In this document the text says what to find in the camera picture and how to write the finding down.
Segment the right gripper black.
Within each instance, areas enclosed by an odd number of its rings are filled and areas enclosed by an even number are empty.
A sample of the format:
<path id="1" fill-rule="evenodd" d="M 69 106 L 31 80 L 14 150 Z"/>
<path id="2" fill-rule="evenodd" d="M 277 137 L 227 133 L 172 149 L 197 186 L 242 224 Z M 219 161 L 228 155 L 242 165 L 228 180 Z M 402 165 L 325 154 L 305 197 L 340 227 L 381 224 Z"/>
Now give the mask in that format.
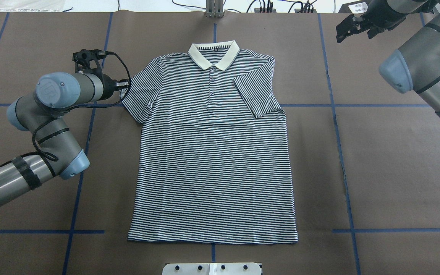
<path id="1" fill-rule="evenodd" d="M 336 26 L 337 43 L 343 42 L 351 35 L 367 32 L 368 38 L 377 36 L 377 26 L 374 24 L 374 17 L 366 14 L 356 17 L 355 14 L 349 14 L 341 23 Z"/>

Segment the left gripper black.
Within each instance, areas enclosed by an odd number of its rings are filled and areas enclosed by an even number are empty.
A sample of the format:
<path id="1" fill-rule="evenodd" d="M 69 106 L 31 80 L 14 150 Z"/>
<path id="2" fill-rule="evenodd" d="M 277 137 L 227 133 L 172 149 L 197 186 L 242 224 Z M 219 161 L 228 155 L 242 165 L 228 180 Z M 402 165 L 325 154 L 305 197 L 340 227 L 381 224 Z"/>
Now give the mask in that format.
<path id="1" fill-rule="evenodd" d="M 117 92 L 121 89 L 129 88 L 129 79 L 121 79 L 121 80 L 110 80 L 110 90 L 112 92 Z"/>

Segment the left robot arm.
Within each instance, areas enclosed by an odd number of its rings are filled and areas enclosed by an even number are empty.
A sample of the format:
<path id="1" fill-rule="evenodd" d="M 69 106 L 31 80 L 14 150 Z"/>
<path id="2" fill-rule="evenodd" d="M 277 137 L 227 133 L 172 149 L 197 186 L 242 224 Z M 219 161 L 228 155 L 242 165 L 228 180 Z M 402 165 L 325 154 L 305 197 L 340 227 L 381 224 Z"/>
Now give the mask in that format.
<path id="1" fill-rule="evenodd" d="M 129 78 L 50 73 L 39 78 L 33 93 L 14 101 L 7 118 L 20 131 L 31 133 L 35 150 L 0 165 L 0 207 L 57 176 L 67 180 L 86 170 L 89 159 L 63 116 L 129 85 Z"/>

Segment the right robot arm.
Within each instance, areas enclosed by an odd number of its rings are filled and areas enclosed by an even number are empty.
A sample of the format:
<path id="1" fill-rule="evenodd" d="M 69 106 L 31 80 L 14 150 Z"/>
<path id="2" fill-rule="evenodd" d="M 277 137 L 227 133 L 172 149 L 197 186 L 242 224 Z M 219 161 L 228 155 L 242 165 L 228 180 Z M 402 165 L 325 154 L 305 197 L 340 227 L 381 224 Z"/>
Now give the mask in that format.
<path id="1" fill-rule="evenodd" d="M 425 3 L 425 0 L 373 0 L 360 17 L 351 14 L 336 26 L 336 40 L 340 43 L 362 32 L 372 39 L 395 29 Z M 440 13 L 396 49 L 379 66 L 379 73 L 396 91 L 402 94 L 414 91 L 440 118 Z"/>

